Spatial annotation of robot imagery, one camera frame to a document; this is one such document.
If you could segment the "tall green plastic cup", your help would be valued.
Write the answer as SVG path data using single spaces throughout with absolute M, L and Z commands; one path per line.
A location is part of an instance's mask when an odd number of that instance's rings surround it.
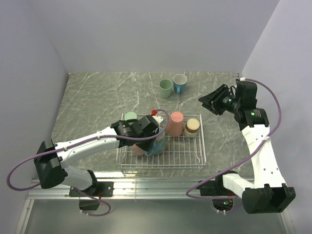
M 135 112 L 127 112 L 124 116 L 124 120 L 127 122 L 137 121 L 137 114 Z

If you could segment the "pink mug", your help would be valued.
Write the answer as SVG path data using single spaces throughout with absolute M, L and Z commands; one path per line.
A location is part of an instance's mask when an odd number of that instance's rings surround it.
M 135 156 L 142 156 L 145 154 L 145 151 L 139 148 L 136 144 L 132 146 L 132 152 L 133 152 L 133 155 Z

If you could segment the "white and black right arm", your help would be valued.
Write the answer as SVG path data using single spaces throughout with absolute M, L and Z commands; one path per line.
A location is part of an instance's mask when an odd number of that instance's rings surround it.
M 294 187 L 287 186 L 273 151 L 271 135 L 280 124 L 270 129 L 266 111 L 256 106 L 259 84 L 256 80 L 239 78 L 235 87 L 223 84 L 199 98 L 199 102 L 214 115 L 220 116 L 225 111 L 234 115 L 248 145 L 247 159 L 253 166 L 253 182 L 235 172 L 235 166 L 218 172 L 214 180 L 216 195 L 238 196 L 248 214 L 281 213 L 296 193 Z

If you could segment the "tall pink plastic cup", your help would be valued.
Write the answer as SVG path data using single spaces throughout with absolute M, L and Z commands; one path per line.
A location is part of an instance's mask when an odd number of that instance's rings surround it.
M 182 135 L 184 127 L 184 115 L 181 112 L 173 112 L 170 115 L 167 132 L 170 136 L 178 137 Z

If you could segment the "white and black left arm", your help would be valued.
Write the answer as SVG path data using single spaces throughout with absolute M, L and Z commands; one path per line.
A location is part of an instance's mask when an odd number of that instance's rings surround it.
M 60 184 L 77 188 L 87 196 L 100 190 L 100 184 L 93 171 L 73 167 L 73 164 L 87 156 L 101 151 L 137 145 L 149 151 L 161 132 L 164 118 L 145 115 L 140 119 L 118 120 L 109 127 L 76 140 L 54 144 L 52 140 L 41 143 L 34 159 L 40 186 L 54 188 Z

